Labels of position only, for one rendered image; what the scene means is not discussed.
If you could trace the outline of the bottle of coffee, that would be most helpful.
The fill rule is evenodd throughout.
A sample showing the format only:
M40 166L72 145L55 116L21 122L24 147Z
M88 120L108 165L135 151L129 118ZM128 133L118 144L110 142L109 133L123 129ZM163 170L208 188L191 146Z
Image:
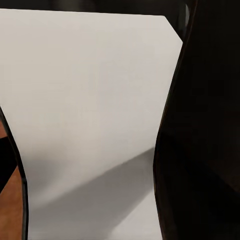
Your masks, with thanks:
M197 2L0 0L21 240L167 240L156 163Z

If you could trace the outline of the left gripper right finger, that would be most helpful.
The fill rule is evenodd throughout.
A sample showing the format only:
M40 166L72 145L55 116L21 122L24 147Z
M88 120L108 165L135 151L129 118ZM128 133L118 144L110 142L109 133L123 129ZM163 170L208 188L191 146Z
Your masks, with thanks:
M179 240L240 240L240 195L173 136L157 155Z

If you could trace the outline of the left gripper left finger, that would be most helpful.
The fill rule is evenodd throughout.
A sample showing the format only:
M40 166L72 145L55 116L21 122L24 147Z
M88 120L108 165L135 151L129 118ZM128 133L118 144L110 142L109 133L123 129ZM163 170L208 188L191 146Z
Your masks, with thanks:
M8 136L0 138L0 193L17 166L15 152Z

